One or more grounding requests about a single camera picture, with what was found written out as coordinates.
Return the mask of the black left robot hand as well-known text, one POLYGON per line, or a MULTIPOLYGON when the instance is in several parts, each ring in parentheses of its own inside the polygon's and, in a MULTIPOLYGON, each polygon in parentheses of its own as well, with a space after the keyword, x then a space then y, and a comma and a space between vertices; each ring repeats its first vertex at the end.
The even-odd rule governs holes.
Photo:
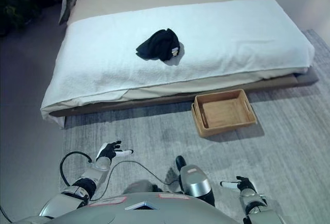
POLYGON ((122 141, 104 143, 101 146, 95 160, 97 161, 98 159, 105 157, 112 161, 115 157, 125 157, 134 153, 132 149, 122 150, 121 143, 122 141))

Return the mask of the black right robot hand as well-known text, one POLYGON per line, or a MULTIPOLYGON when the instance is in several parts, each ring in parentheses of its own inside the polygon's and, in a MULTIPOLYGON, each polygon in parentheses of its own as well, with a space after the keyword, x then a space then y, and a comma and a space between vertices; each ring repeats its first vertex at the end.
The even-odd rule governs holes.
POLYGON ((236 181, 221 181, 220 185, 225 188, 238 189, 240 191, 248 188, 256 192, 256 189, 249 178, 242 176, 237 176, 236 181))

